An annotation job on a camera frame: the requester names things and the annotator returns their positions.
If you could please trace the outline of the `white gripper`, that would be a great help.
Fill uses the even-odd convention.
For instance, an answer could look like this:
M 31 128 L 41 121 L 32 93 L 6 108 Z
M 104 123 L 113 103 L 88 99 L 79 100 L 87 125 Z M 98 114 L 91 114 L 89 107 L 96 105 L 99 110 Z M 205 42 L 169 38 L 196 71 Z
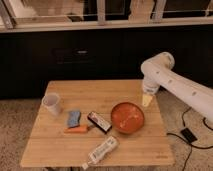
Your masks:
M 160 85 L 154 82 L 153 80 L 149 78 L 143 79 L 143 83 L 142 83 L 143 92 L 147 94 L 151 94 L 151 95 L 143 94 L 142 105 L 144 107 L 149 106 L 149 104 L 152 102 L 154 94 L 158 92 L 159 88 L 160 88 Z

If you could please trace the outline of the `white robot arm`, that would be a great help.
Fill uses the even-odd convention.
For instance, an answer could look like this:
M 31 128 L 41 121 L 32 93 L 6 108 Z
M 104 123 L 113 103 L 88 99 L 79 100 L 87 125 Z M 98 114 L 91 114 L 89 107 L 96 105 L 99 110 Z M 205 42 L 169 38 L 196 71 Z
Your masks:
M 163 87 L 213 122 L 213 89 L 176 74 L 172 71 L 174 65 L 169 52 L 145 60 L 141 64 L 143 92 L 154 95 Z

